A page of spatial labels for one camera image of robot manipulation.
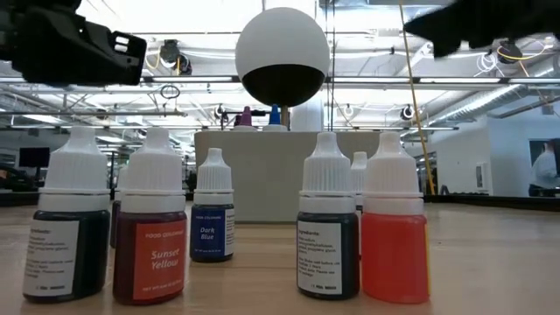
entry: red label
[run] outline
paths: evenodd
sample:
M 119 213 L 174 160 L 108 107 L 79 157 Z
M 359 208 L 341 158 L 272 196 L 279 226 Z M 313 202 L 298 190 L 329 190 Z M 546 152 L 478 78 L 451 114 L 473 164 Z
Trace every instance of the red label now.
M 135 300 L 163 297 L 183 290 L 186 221 L 136 225 Z

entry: small bottle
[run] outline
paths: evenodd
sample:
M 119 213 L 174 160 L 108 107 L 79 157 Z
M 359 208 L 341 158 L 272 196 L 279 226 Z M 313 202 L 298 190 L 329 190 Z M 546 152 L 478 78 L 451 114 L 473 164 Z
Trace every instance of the small bottle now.
M 45 187 L 33 215 L 24 297 L 58 303 L 98 293 L 105 284 L 109 245 L 107 157 L 95 130 L 72 127 L 51 154 Z
M 119 179 L 116 182 L 115 201 L 113 201 L 113 211 L 111 212 L 111 236 L 109 237 L 109 245 L 112 249 L 116 244 L 116 223 L 119 213 L 121 212 L 121 198 L 123 197 L 123 190 L 126 188 L 126 176 L 129 171 L 127 165 L 123 166 L 119 171 Z
M 336 134 L 317 135 L 304 161 L 297 215 L 297 287 L 306 296 L 341 300 L 360 291 L 358 217 L 350 183 L 350 159 Z
M 219 263 L 234 255 L 235 210 L 231 168 L 221 149 L 210 148 L 199 167 L 191 210 L 191 259 Z
M 256 128 L 253 127 L 251 107 L 245 106 L 243 114 L 241 114 L 241 121 L 238 125 L 234 126 L 234 131 L 256 131 Z
M 363 207 L 364 177 L 366 176 L 366 165 L 368 165 L 368 154 L 366 152 L 354 152 L 353 162 L 350 167 L 352 178 L 352 190 L 356 194 L 356 215 L 358 216 L 358 231 L 360 234 L 360 255 L 361 255 L 361 211 Z
M 269 124 L 262 127 L 262 131 L 288 131 L 286 126 L 280 123 L 280 112 L 278 111 L 278 105 L 272 105 L 269 116 Z
M 154 305 L 181 294 L 185 282 L 186 214 L 181 157 L 169 131 L 148 129 L 130 155 L 116 230 L 113 297 Z
M 426 218 L 416 168 L 399 134 L 381 133 L 379 148 L 367 161 L 361 281 L 366 294 L 386 302 L 430 299 Z

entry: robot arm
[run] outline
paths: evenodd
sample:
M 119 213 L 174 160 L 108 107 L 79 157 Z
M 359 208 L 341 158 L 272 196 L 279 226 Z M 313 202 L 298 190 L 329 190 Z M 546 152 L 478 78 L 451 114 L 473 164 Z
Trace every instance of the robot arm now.
M 136 85 L 146 42 L 75 14 L 81 0 L 10 0 L 0 11 L 0 60 L 30 83 Z

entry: orange liquid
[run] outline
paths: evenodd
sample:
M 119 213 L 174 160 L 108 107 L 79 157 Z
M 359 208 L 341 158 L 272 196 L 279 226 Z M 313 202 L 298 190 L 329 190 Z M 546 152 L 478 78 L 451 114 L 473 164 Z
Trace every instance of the orange liquid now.
M 362 288 L 372 298 L 403 304 L 430 299 L 426 218 L 364 213 Z

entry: person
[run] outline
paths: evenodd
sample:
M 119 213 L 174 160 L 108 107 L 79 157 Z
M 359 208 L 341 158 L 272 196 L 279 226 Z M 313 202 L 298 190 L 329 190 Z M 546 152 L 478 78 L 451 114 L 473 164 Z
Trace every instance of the person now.
M 529 197 L 555 197 L 552 190 L 558 186 L 560 186 L 560 178 L 557 173 L 554 142 L 549 140 L 544 145 L 544 152 L 536 159 L 531 169 L 528 195 Z

